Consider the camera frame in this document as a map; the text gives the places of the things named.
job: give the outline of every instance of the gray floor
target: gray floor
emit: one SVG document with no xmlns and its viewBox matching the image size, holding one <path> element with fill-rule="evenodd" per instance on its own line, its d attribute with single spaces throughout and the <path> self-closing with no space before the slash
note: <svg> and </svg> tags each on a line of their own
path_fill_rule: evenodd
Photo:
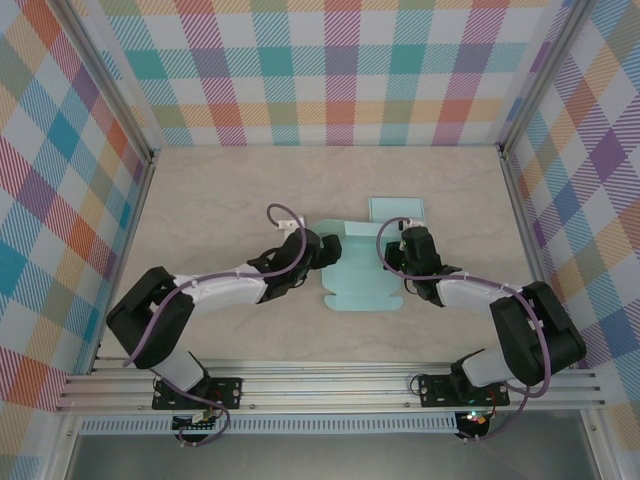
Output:
<svg viewBox="0 0 640 480">
<path fill-rule="evenodd" d="M 525 413 L 503 435 L 227 435 L 198 449 L 172 437 L 81 437 L 68 480 L 591 480 L 578 412 Z"/>
<path fill-rule="evenodd" d="M 186 147 L 160 156 L 119 294 L 157 265 L 209 273 L 281 245 L 271 202 L 313 225 L 367 221 L 372 196 L 423 198 L 444 262 L 530 281 L 493 147 Z M 312 272 L 276 301 L 193 318 L 181 342 L 200 358 L 305 361 L 454 361 L 497 342 L 491 319 L 405 293 L 399 310 L 373 313 L 335 312 L 327 293 Z M 123 354 L 107 331 L 100 355 Z"/>
</svg>

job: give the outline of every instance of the marble surface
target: marble surface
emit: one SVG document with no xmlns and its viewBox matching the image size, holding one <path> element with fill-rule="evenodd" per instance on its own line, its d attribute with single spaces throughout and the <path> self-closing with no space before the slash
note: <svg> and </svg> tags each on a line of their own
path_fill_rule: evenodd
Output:
<svg viewBox="0 0 640 480">
<path fill-rule="evenodd" d="M 157 265 L 209 273 L 281 245 L 265 217 L 270 202 L 313 225 L 367 221 L 372 196 L 422 197 L 444 262 L 530 281 L 493 147 L 185 147 L 160 156 L 118 298 Z M 327 293 L 311 272 L 278 300 L 193 318 L 181 343 L 200 358 L 319 361 L 453 361 L 497 343 L 490 318 L 405 292 L 404 305 L 384 313 L 335 312 Z M 107 330 L 100 354 L 123 353 Z"/>
</svg>

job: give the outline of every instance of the light blue cloth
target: light blue cloth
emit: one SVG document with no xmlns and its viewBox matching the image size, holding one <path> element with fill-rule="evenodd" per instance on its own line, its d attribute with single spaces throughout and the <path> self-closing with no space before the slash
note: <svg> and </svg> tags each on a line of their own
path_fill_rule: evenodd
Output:
<svg viewBox="0 0 640 480">
<path fill-rule="evenodd" d="M 424 221 L 424 205 L 420 198 L 371 198 L 369 217 L 372 222 L 322 220 L 311 227 L 318 235 L 336 234 L 342 244 L 342 257 L 335 265 L 322 270 L 322 285 L 335 295 L 327 295 L 325 303 L 338 311 L 370 312 L 397 310 L 403 299 L 393 296 L 402 280 L 382 268 L 376 253 L 376 236 L 389 218 L 405 216 Z M 384 244 L 398 241 L 400 232 L 390 225 L 384 232 Z"/>
</svg>

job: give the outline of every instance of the plaid fabric backdrop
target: plaid fabric backdrop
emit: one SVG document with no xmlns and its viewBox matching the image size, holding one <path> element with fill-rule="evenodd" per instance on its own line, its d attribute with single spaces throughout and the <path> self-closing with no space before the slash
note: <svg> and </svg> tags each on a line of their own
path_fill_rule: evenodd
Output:
<svg viewBox="0 0 640 480">
<path fill-rule="evenodd" d="M 143 163 L 44 0 L 0 0 L 0 478 L 32 478 L 96 335 Z"/>
<path fill-rule="evenodd" d="M 99 0 L 170 145 L 493 144 L 538 20 L 559 3 Z"/>
<path fill-rule="evenodd" d="M 640 1 L 599 2 L 512 160 L 549 281 L 640 467 Z"/>
</svg>

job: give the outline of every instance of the beige tabletop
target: beige tabletop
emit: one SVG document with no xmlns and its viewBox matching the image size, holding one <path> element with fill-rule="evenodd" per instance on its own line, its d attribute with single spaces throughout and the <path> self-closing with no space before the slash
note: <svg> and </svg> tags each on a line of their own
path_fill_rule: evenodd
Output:
<svg viewBox="0 0 640 480">
<path fill-rule="evenodd" d="M 492 147 L 184 147 L 160 156 L 118 298 L 157 265 L 209 273 L 281 245 L 264 213 L 271 202 L 313 225 L 368 221 L 373 196 L 423 198 L 443 262 L 500 282 L 530 281 Z M 490 318 L 405 292 L 393 312 L 336 312 L 327 293 L 311 272 L 283 298 L 191 319 L 181 343 L 207 359 L 448 362 L 497 342 Z M 123 353 L 107 330 L 100 354 Z"/>
</svg>

